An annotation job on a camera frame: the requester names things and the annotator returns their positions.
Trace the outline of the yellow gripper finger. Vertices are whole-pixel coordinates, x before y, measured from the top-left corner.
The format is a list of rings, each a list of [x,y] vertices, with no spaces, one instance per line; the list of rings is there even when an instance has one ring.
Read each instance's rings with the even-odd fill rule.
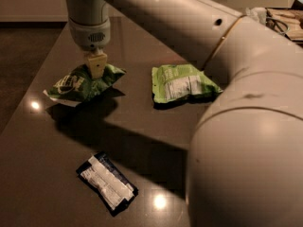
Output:
[[[101,78],[107,63],[107,55],[103,50],[96,49],[94,51],[86,52],[84,58],[92,79]]]

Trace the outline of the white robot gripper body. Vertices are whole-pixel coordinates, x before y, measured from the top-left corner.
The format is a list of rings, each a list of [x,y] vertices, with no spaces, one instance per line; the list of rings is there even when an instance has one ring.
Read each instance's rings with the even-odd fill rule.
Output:
[[[104,0],[66,0],[72,38],[83,51],[103,49],[111,39],[111,23]]]

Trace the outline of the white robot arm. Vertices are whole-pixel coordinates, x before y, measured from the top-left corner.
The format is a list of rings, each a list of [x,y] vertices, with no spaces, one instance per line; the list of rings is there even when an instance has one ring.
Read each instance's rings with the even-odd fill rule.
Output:
[[[66,0],[77,31],[112,6],[222,87],[187,154],[191,227],[303,227],[303,51],[211,0]]]

